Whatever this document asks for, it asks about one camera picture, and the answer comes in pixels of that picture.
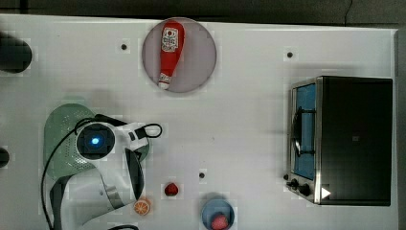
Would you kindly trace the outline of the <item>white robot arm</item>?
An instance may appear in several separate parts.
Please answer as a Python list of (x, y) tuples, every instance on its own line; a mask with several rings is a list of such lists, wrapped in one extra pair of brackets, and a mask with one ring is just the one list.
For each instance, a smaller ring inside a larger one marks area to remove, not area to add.
[(50, 191), (53, 230), (79, 230), (88, 221), (142, 196), (145, 187), (139, 152), (149, 145), (143, 123), (117, 124), (94, 118), (74, 129), (75, 151), (93, 168), (63, 176)]

